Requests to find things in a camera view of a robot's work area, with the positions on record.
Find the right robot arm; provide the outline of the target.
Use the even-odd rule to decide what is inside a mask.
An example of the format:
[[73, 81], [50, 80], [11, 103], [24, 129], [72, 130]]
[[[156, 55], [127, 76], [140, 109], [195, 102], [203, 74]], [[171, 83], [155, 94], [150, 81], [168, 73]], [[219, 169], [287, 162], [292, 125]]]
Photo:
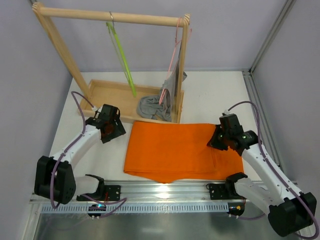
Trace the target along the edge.
[[315, 227], [312, 239], [319, 236], [315, 219], [317, 200], [308, 192], [303, 193], [279, 169], [267, 153], [260, 133], [244, 131], [234, 113], [223, 113], [207, 146], [219, 152], [233, 150], [259, 175], [264, 186], [254, 183], [245, 173], [237, 172], [225, 179], [224, 189], [229, 199], [244, 198], [258, 207], [281, 237]]

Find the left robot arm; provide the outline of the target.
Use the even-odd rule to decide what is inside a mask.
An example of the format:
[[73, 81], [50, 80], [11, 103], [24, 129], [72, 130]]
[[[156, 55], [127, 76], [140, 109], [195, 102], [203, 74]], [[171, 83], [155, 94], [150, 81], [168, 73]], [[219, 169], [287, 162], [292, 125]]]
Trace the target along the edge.
[[74, 169], [97, 143], [108, 143], [126, 133], [118, 107], [104, 104], [93, 117], [84, 119], [82, 131], [53, 156], [37, 161], [34, 193], [49, 199], [55, 209], [73, 197], [101, 200], [105, 195], [104, 179], [93, 174], [76, 177]]

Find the orange trousers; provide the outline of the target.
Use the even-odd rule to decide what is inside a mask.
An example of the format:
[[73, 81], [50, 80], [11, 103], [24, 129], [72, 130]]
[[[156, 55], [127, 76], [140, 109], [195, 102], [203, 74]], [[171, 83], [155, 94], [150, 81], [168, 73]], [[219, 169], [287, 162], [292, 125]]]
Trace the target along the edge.
[[236, 151], [207, 145], [216, 128], [210, 123], [136, 121], [123, 171], [163, 184], [184, 179], [222, 181], [243, 172], [243, 160]]

